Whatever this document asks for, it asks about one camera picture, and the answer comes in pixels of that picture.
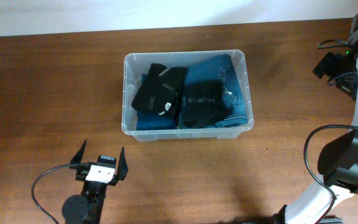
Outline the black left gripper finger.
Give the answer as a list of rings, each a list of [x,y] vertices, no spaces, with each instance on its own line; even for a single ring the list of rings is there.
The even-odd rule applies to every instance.
[[[76,169],[78,165],[81,164],[82,158],[83,158],[83,154],[85,152],[86,149],[86,143],[87,140],[85,139],[80,147],[80,149],[77,151],[77,153],[72,157],[71,161],[70,161],[70,168],[71,169]]]
[[[118,180],[124,180],[127,176],[127,173],[129,171],[126,157],[125,157],[125,148],[122,147],[120,157],[119,157],[119,165],[117,167],[117,179]]]

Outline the dark blue cloth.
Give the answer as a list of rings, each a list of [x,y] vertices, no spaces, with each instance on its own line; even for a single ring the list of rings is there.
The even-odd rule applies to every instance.
[[[177,127],[176,118],[173,119],[151,113],[141,113],[137,111],[138,121],[136,129],[138,131],[175,129]]]

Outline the black garment with white logo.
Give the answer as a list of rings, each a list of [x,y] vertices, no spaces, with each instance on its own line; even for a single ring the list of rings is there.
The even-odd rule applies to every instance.
[[[186,67],[168,68],[160,63],[152,63],[132,100],[132,107],[141,113],[173,119],[177,113],[185,75]]]

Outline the dark blue jeans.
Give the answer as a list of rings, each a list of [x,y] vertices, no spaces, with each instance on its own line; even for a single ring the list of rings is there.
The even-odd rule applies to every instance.
[[[232,128],[246,124],[246,103],[233,66],[231,56],[217,55],[187,68],[184,81],[181,109],[178,115],[178,128],[186,128],[180,124],[181,111],[185,105],[185,87],[194,83],[217,80],[221,84],[221,103],[227,108],[227,115],[214,126],[206,128]]]

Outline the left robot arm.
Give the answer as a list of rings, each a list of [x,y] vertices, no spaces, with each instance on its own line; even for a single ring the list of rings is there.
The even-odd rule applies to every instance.
[[[86,142],[70,161],[70,168],[76,170],[75,179],[83,182],[83,188],[62,205],[66,224],[99,224],[107,188],[123,181],[129,171],[124,149],[118,159],[100,155],[96,162],[82,163],[85,148]]]

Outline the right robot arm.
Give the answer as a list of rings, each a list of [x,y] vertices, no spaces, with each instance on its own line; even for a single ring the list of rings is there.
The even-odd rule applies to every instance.
[[[310,171],[313,183],[289,205],[271,218],[271,223],[342,223],[327,214],[339,203],[358,194],[358,14],[352,19],[349,38],[325,40],[319,49],[345,47],[346,54],[328,52],[313,69],[328,85],[335,86],[356,102],[352,124],[329,124],[316,128],[306,138],[303,159],[309,169],[308,146],[311,138],[325,129],[345,129],[346,134],[325,145],[318,158],[318,173]]]

